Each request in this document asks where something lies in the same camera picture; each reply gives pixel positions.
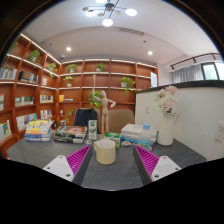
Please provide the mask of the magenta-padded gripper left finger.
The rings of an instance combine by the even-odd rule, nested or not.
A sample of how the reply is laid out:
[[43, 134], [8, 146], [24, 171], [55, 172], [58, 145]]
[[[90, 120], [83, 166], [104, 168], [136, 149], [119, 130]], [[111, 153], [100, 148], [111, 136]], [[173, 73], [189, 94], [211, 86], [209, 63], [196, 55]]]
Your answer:
[[69, 156], [57, 156], [44, 167], [44, 170], [81, 185], [92, 155], [93, 148], [87, 145]]

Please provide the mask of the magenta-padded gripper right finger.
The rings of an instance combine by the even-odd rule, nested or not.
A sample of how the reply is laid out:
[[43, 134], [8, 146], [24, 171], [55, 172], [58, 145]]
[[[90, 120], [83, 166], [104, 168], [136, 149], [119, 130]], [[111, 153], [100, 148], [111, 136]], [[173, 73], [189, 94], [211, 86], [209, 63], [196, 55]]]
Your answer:
[[133, 156], [143, 185], [157, 181], [180, 170], [180, 167], [168, 156], [163, 155], [159, 157], [138, 145], [135, 145], [133, 148]]

